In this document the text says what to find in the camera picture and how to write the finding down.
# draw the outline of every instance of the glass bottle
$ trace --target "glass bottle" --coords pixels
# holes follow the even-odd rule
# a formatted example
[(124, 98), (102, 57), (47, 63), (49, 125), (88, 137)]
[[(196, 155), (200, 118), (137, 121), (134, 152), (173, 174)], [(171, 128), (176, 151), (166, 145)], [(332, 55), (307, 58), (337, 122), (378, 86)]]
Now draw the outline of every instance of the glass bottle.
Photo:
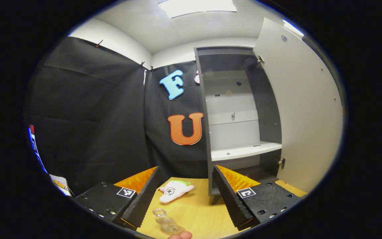
[(154, 216), (156, 216), (156, 222), (160, 225), (162, 230), (169, 233), (179, 232), (179, 227), (173, 218), (168, 217), (165, 210), (161, 208), (156, 208), (153, 210)]

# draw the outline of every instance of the cabinet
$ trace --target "cabinet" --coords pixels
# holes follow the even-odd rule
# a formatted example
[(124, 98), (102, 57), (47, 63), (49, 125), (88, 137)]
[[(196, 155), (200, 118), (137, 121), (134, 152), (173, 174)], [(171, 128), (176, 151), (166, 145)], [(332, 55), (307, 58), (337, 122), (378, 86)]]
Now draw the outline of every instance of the cabinet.
[(195, 48), (206, 134), (209, 195), (214, 165), (252, 179), (275, 177), (281, 154), (281, 122), (275, 96), (252, 48)]

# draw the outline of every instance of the black metal plate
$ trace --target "black metal plate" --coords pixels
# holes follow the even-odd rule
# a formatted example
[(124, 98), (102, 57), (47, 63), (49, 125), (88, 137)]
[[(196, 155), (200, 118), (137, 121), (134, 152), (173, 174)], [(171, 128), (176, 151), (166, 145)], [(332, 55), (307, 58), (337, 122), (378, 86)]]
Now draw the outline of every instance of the black metal plate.
[(137, 195), (134, 190), (125, 189), (123, 191), (123, 189), (125, 188), (101, 182), (75, 197), (74, 200), (97, 215), (102, 215), (104, 219), (114, 221), (117, 218), (120, 219), (120, 216)]
[(249, 189), (239, 190), (237, 195), (259, 223), (264, 223), (270, 218), (286, 212), (287, 208), (300, 199), (275, 182), (265, 182)]

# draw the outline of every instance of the wooden table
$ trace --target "wooden table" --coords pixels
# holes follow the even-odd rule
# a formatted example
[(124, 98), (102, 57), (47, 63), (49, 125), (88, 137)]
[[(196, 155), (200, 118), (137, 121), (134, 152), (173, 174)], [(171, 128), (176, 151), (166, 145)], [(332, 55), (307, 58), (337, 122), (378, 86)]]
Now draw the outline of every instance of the wooden table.
[[(165, 186), (170, 180), (188, 181), (195, 188), (169, 203), (161, 203), (159, 198), (163, 195), (163, 192), (159, 188)], [(298, 197), (306, 194), (306, 192), (296, 189), (282, 180), (277, 180), (275, 183)], [(153, 209), (162, 208), (167, 212), (168, 216), (175, 219), (178, 226), (191, 232), (193, 239), (219, 239), (239, 233), (240, 231), (232, 223), (223, 200), (211, 205), (213, 196), (208, 195), (208, 186), (208, 179), (170, 178), (154, 193), (144, 221), (137, 231), (156, 239), (167, 239), (169, 235), (160, 231), (160, 227), (153, 215)]]

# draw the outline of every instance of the human hand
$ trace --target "human hand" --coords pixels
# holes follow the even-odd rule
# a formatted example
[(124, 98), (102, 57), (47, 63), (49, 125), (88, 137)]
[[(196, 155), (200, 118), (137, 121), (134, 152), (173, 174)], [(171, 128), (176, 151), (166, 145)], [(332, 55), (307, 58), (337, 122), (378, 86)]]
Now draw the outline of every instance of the human hand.
[(179, 235), (174, 234), (168, 237), (168, 239), (191, 239), (191, 238), (192, 238), (192, 234), (189, 231), (184, 231), (183, 233)]

